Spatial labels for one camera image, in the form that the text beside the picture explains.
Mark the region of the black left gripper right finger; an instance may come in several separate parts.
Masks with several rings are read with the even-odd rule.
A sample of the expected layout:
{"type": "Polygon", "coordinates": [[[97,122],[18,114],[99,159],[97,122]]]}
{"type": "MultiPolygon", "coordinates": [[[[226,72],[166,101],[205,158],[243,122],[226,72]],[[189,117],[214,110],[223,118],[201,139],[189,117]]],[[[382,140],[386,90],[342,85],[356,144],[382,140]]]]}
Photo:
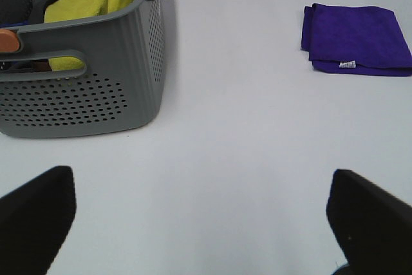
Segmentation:
{"type": "Polygon", "coordinates": [[[361,175],[334,172],[326,217],[347,262],[336,274],[411,274],[411,206],[361,175]]]}

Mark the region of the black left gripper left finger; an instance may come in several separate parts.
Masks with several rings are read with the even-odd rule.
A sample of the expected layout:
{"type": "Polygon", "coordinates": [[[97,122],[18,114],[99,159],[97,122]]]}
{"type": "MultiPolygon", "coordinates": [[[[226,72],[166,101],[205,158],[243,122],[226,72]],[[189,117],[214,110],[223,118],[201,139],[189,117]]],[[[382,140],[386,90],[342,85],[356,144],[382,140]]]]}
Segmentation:
{"type": "Polygon", "coordinates": [[[76,210],[69,166],[53,167],[1,197],[1,274],[46,274],[76,210]]]}

